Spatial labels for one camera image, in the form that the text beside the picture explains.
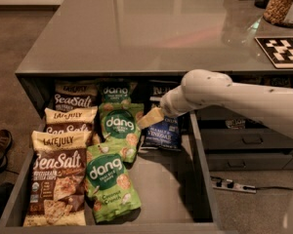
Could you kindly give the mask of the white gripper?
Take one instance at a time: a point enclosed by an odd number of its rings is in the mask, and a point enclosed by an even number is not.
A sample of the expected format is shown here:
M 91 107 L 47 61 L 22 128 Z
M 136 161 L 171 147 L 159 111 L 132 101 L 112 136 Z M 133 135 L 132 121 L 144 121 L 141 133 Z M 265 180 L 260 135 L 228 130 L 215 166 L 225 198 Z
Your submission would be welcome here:
M 168 91 L 160 99 L 160 107 L 162 110 L 159 107 L 154 107 L 137 122 L 140 129 L 161 122 L 164 119 L 164 114 L 168 117 L 178 117 L 190 111 L 189 103 L 181 86 Z

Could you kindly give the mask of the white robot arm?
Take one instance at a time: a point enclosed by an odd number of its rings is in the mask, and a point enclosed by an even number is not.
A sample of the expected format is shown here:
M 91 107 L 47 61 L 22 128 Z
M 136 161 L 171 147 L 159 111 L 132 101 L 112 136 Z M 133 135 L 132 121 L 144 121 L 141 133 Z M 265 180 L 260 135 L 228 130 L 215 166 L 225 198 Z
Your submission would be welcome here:
M 146 115 L 148 122 L 142 126 L 149 127 L 165 117 L 189 116 L 195 137 L 194 162 L 201 170 L 210 198 L 214 196 L 210 172 L 229 171 L 231 167 L 225 163 L 226 159 L 243 161 L 246 171 L 278 170 L 291 160 L 288 154 L 280 152 L 280 145 L 285 140 L 293 142 L 292 88 L 235 83 L 224 73 L 195 69 L 155 100 L 159 107 Z M 262 125 L 264 129 L 260 133 L 248 133 L 246 138 L 251 142 L 242 142 L 230 154 L 207 154 L 204 142 L 209 138 L 200 130 L 194 112 L 208 107 L 228 110 Z M 271 139 L 272 153 L 265 145 L 253 142 L 266 137 Z

